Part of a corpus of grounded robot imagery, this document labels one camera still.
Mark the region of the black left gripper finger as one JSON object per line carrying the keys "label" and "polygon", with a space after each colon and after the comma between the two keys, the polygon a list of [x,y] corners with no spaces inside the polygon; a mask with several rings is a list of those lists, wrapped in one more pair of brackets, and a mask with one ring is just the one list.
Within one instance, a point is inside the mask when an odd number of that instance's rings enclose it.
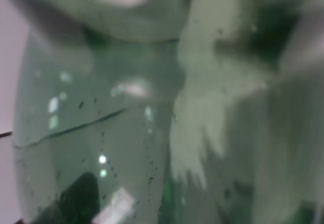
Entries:
{"label": "black left gripper finger", "polygon": [[86,172],[63,191],[58,200],[42,210],[33,223],[91,223],[99,210],[97,178]]}

